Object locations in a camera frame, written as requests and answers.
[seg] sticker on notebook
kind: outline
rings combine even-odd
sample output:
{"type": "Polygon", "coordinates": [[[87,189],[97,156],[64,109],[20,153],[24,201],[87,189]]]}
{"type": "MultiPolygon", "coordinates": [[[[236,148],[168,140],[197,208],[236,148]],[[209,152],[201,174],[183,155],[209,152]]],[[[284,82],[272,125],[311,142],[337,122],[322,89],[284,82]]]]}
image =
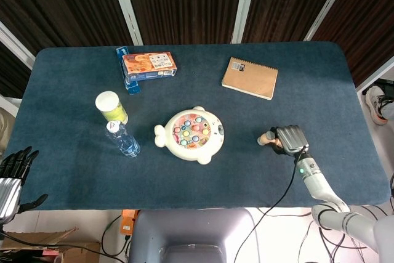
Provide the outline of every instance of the sticker on notebook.
{"type": "Polygon", "coordinates": [[[233,64],[231,65],[231,69],[238,70],[238,71],[244,71],[245,64],[233,62],[233,64]]]}
{"type": "Polygon", "coordinates": [[[171,67],[172,63],[167,54],[158,54],[149,56],[150,61],[155,69],[171,67]]]}

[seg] curtain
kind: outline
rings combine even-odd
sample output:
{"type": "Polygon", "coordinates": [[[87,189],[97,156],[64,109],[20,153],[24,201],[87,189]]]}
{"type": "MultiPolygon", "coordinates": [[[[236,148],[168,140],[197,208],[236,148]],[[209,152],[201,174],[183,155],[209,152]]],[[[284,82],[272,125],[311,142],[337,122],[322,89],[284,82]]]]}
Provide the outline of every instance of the curtain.
{"type": "Polygon", "coordinates": [[[29,76],[30,69],[0,42],[0,94],[21,99],[29,76]]]}
{"type": "Polygon", "coordinates": [[[326,0],[252,0],[243,42],[302,41],[326,0]]]}
{"type": "Polygon", "coordinates": [[[45,47],[132,44],[118,0],[0,0],[0,21],[34,55],[45,47]]]}
{"type": "Polygon", "coordinates": [[[359,86],[394,55],[394,0],[336,0],[313,40],[338,43],[359,86]]]}
{"type": "Polygon", "coordinates": [[[144,44],[230,43],[238,0],[131,0],[144,44]]]}

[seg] yellow cup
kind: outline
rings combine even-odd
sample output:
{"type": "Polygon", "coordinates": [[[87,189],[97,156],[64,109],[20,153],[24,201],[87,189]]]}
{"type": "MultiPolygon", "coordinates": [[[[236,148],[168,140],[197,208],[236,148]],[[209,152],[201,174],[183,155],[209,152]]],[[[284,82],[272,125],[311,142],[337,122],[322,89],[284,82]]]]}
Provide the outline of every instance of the yellow cup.
{"type": "Polygon", "coordinates": [[[107,121],[120,120],[126,124],[129,117],[117,94],[111,91],[102,92],[96,98],[96,107],[100,110],[107,121]]]}

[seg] blue tablecloth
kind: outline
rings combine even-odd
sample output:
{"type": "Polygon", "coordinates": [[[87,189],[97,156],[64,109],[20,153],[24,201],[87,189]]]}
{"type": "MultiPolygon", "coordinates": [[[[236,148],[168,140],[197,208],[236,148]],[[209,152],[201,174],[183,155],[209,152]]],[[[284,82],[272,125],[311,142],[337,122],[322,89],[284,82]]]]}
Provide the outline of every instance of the blue tablecloth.
{"type": "MultiPolygon", "coordinates": [[[[129,95],[115,47],[41,51],[15,122],[7,153],[40,151],[22,202],[48,193],[40,209],[211,208],[271,206],[289,183],[293,159],[260,147],[272,126],[298,124],[310,153],[348,204],[382,203],[387,177],[361,112],[346,59],[329,42],[139,46],[130,52],[170,51],[173,78],[140,82],[129,95]],[[230,57],[279,69],[273,100],[222,87],[230,57]],[[95,107],[102,91],[118,93],[127,128],[141,144],[123,156],[105,137],[95,107]],[[210,164],[184,161],[154,144],[153,128],[196,105],[218,116],[222,149],[210,164]]],[[[280,206],[315,204],[300,176],[280,206]]]]}

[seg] brown notebook cover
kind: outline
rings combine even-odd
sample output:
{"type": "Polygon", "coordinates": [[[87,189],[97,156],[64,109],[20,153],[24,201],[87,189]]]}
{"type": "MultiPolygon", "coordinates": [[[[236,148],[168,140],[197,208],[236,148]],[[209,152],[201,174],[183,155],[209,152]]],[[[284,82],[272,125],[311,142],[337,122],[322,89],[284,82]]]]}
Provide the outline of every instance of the brown notebook cover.
{"type": "Polygon", "coordinates": [[[232,57],[222,86],[271,100],[277,75],[277,69],[232,57]]]}

